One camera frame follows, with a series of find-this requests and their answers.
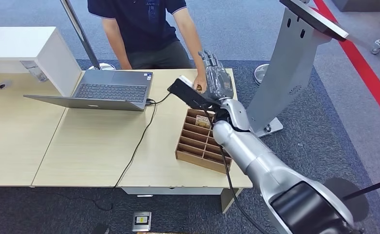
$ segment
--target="gray trousers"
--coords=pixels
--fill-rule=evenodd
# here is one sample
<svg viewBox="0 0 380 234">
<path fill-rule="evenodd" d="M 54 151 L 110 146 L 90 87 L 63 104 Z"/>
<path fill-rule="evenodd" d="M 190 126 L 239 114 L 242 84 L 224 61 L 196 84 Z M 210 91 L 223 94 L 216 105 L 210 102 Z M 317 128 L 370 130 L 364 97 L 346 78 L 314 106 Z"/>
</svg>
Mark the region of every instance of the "gray trousers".
<svg viewBox="0 0 380 234">
<path fill-rule="evenodd" d="M 186 50 L 175 41 L 159 51 L 127 53 L 133 69 L 186 69 L 193 68 Z"/>
</svg>

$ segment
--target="metal pole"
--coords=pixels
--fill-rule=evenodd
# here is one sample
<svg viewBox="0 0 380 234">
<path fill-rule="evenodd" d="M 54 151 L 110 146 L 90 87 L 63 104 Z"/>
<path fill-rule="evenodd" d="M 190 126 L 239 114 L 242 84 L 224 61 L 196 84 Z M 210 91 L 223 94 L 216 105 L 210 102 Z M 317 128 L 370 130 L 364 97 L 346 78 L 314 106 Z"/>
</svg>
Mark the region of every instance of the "metal pole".
<svg viewBox="0 0 380 234">
<path fill-rule="evenodd" d="M 88 42 L 87 37 L 85 36 L 84 30 L 79 23 L 79 20 L 75 14 L 75 11 L 69 0 L 61 0 L 62 6 L 64 7 L 65 12 L 70 18 L 71 24 L 73 25 L 76 33 L 78 34 L 79 39 L 81 40 L 82 46 L 84 46 L 85 52 L 87 52 L 88 57 L 90 58 L 91 63 L 93 64 L 96 70 L 101 70 L 100 64 L 98 63 L 97 57 L 94 54 L 93 49 L 91 48 L 90 43 Z"/>
</svg>

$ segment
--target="light wood table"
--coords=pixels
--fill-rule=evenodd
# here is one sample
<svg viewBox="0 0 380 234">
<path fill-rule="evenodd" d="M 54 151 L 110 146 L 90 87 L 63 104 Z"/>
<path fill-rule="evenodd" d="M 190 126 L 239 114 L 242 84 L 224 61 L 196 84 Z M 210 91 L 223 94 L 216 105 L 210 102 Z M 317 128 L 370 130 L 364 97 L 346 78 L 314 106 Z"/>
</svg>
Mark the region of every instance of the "light wood table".
<svg viewBox="0 0 380 234">
<path fill-rule="evenodd" d="M 159 101 L 180 75 L 194 79 L 196 70 L 154 70 L 150 98 Z M 45 155 L 33 186 L 112 187 L 126 167 L 153 106 L 144 112 L 67 109 Z M 220 195 L 225 212 L 231 204 L 225 174 L 175 158 L 188 106 L 174 95 L 157 105 L 153 123 L 134 162 L 119 183 L 136 195 Z M 235 163 L 230 169 L 239 194 L 250 180 Z"/>
<path fill-rule="evenodd" d="M 47 81 L 30 74 L 0 74 L 0 186 L 30 186 L 58 123 L 63 107 L 45 105 L 23 94 L 59 95 Z"/>
</svg>

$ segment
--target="wooden organizer box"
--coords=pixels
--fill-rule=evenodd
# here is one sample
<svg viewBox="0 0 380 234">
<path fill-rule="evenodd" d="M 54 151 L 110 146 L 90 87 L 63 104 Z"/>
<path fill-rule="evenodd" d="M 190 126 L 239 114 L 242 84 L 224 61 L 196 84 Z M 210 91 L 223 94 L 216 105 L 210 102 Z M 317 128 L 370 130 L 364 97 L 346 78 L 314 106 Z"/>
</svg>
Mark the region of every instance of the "wooden organizer box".
<svg viewBox="0 0 380 234">
<path fill-rule="evenodd" d="M 210 129 L 196 125 L 196 116 L 206 116 L 203 111 L 189 109 L 176 149 L 176 158 L 205 167 L 217 172 L 226 173 L 219 144 L 213 138 Z M 225 152 L 226 164 L 230 170 L 231 157 Z"/>
</svg>

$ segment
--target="laptop keyboard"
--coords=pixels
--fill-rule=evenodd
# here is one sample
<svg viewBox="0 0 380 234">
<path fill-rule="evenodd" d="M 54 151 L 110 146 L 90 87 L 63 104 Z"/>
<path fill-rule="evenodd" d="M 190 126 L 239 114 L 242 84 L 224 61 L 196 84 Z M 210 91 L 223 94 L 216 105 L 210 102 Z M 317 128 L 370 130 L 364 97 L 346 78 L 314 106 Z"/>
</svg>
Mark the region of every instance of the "laptop keyboard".
<svg viewBox="0 0 380 234">
<path fill-rule="evenodd" d="M 108 84 L 81 84 L 76 98 L 126 100 L 129 102 L 143 102 L 146 97 L 147 86 L 144 85 L 108 85 Z"/>
</svg>

